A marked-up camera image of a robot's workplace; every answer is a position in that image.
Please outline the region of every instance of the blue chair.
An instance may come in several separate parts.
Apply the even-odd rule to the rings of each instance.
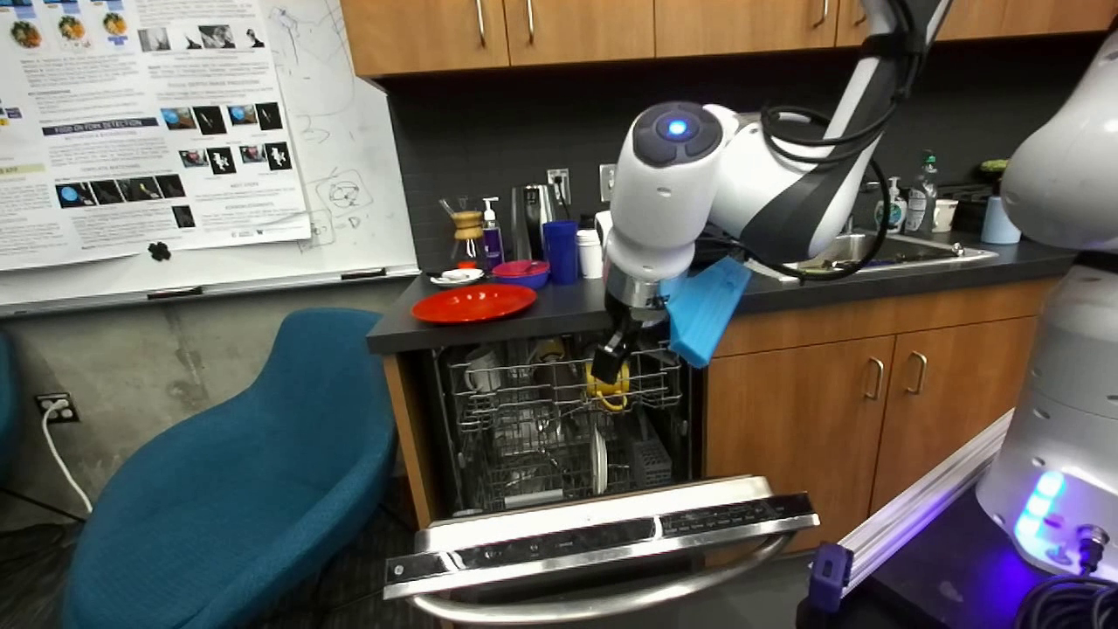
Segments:
[[[0,332],[0,477],[11,469],[11,452],[18,441],[25,399],[19,399],[19,377],[13,367],[13,341]]]
[[[247,626],[315,577],[390,477],[372,322],[289,313],[247,390],[142,445],[75,538],[62,626]]]

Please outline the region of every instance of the sink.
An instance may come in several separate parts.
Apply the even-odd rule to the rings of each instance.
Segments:
[[[838,235],[820,256],[790,262],[790,268],[803,273],[833,273],[847,268],[851,262],[866,258],[876,235]],[[951,268],[951,265],[972,265],[996,258],[996,250],[985,247],[963,247],[957,241],[932,241],[932,238],[908,238],[908,235],[888,235],[876,256],[855,273],[904,273],[904,268]]]

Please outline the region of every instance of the dishwasher basket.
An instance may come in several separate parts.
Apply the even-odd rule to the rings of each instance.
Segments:
[[[498,367],[447,362],[455,463],[468,509],[670,482],[664,417],[685,419],[685,367],[664,346],[634,350],[628,405],[609,413],[585,395],[583,356],[591,346],[540,337],[523,358]]]

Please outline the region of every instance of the whiteboard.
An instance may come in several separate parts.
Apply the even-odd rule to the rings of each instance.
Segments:
[[[0,318],[414,277],[388,96],[352,78],[338,0],[261,0],[309,241],[0,273]]]

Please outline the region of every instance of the dishwasher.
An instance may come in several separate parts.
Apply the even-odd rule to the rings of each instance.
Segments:
[[[602,336],[431,354],[450,514],[385,566],[385,598],[447,623],[535,626],[714,588],[817,527],[762,475],[699,477],[699,375],[643,341],[619,399],[585,390]]]

